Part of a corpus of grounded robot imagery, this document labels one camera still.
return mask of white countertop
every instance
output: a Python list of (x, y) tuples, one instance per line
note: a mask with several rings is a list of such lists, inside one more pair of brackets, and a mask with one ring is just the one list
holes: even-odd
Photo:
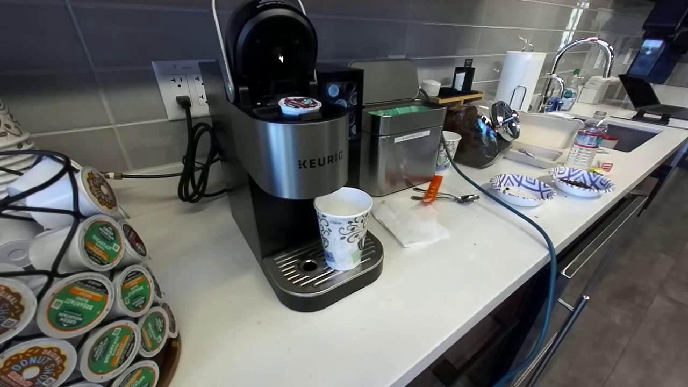
[[(528, 212), (561, 249), (687, 138), (687, 131), (662, 129), (633, 155), (611, 152), (616, 191), (600, 201), (557, 196)], [(513, 162), (469, 170), (483, 182), (497, 172), (543, 175)], [(506, 217), (494, 203), (437, 203), (433, 211), (450, 231), (448, 238), (403, 249), (371, 220), (371, 231), (386, 245), (384, 275), (323, 312), (303, 313), (274, 295), (228, 201), (182, 205), (174, 179), (115, 188), (179, 317), (183, 356), (174, 387), (407, 385), (548, 260), (540, 237)], [(471, 191), (454, 175), (446, 190)], [(386, 201), (417, 206), (409, 196), (403, 191)]]

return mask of wall outlet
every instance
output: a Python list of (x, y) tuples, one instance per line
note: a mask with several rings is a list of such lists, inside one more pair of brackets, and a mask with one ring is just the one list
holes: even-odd
[(191, 117), (208, 117), (199, 61), (156, 61), (153, 72), (170, 120), (186, 119), (186, 110), (177, 104), (183, 95), (191, 100)]

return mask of coffee maker lid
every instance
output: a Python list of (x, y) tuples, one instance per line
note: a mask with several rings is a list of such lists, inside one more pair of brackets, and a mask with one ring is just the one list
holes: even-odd
[(317, 31), (289, 5), (247, 2), (235, 12), (226, 46), (237, 86), (308, 80), (317, 69)]

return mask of faucet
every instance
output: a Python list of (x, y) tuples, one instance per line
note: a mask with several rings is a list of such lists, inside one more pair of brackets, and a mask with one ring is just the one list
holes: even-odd
[(573, 44), (563, 46), (563, 48), (555, 53), (555, 62), (554, 62), (554, 66), (551, 66), (551, 76), (548, 76), (546, 86), (545, 86), (545, 93), (543, 93), (540, 112), (546, 112), (546, 106), (548, 106), (548, 100), (551, 100), (551, 90), (554, 90), (554, 81), (555, 81), (555, 78), (557, 78), (557, 69), (559, 69), (561, 58), (563, 58), (571, 49), (574, 49), (574, 48), (579, 48), (579, 46), (600, 46), (603, 52), (605, 52), (605, 69), (603, 69), (603, 76), (605, 76), (605, 78), (611, 78), (611, 66), (613, 66), (613, 62), (616, 62), (616, 48), (613, 48), (611, 44), (603, 41), (600, 36), (588, 36), (588, 39), (573, 41)]

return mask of tile wall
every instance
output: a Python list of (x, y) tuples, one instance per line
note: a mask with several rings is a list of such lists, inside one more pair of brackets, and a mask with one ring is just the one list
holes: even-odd
[[(503, 53), (611, 39), (616, 72), (633, 58), (649, 0), (303, 0), (321, 61), (412, 58), (450, 80), (476, 58), (476, 89), (494, 93)], [(240, 0), (219, 0), (228, 20)], [(0, 100), (43, 148), (103, 170), (179, 162), (186, 131), (169, 120), (151, 61), (218, 58), (208, 0), (0, 0)], [(595, 73), (595, 57), (561, 64)]]

